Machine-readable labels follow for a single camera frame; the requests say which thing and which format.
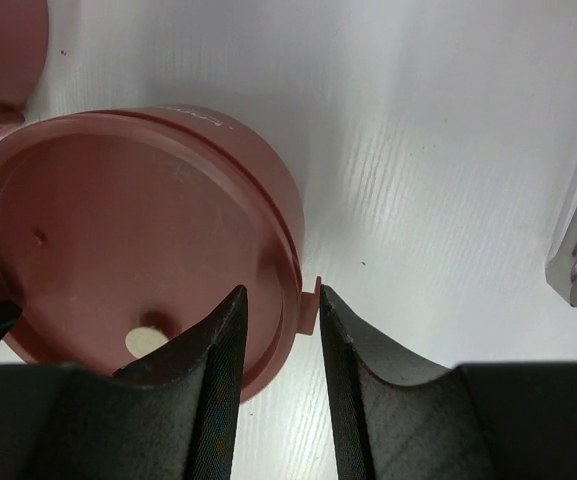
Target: red plastic cup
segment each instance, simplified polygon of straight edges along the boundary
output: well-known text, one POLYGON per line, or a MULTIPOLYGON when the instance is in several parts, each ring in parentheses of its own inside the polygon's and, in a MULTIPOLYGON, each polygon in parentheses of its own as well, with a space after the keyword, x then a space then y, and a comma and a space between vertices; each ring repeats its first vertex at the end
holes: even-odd
POLYGON ((0 136, 24 122, 47 50, 46 0, 0 0, 0 136))
POLYGON ((24 308, 7 342, 26 361, 109 374, 134 360, 133 329, 176 336, 243 284, 246 400, 313 331, 303 239, 281 159, 218 112, 81 113, 0 141, 0 300, 24 308))

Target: hole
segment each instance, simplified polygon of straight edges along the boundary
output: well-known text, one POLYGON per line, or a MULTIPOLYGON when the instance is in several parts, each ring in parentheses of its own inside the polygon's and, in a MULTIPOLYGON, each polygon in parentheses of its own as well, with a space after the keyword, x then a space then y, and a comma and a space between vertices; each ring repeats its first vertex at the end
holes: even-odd
POLYGON ((130 354, 141 358, 168 343, 168 337, 153 327, 137 327, 128 332, 125 341, 130 354))
POLYGON ((142 312, 139 317, 139 325, 163 332, 168 339, 177 336, 178 328, 174 318, 163 309, 152 308, 142 312))
POLYGON ((37 245, 38 247, 45 245, 46 242, 48 241, 48 237, 46 237, 46 234, 43 231, 39 230, 38 228, 35 228, 32 231, 32 238, 35 239, 35 245, 37 245))

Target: white circle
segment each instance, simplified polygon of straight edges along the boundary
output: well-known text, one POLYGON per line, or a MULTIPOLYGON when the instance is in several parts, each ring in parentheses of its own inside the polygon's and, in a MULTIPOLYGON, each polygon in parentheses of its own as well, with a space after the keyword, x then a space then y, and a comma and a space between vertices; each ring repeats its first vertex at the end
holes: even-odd
POLYGON ((126 335, 126 348, 135 358, 141 358, 168 343, 168 337, 153 327, 133 328, 126 335))

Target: white wood-grain table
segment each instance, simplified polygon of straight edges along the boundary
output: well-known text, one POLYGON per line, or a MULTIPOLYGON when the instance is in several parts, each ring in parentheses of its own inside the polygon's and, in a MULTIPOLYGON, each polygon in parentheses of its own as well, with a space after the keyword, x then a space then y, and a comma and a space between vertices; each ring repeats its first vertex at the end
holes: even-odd
MULTIPOLYGON (((446 365, 577 359, 544 277, 577 168, 577 1, 51 0, 50 20, 30 121, 221 110, 297 180, 306 285, 446 365)), ((300 336, 241 409, 233 478, 336 478, 327 402, 300 336)))

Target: small tab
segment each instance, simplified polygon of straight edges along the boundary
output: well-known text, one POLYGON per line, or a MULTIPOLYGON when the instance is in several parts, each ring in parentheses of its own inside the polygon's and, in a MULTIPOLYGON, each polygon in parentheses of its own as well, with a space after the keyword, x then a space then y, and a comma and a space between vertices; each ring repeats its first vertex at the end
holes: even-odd
POLYGON ((315 281, 314 293, 302 292, 300 301, 299 327, 297 333, 312 335, 315 331, 317 313, 319 313, 319 295, 321 290, 321 277, 315 281))

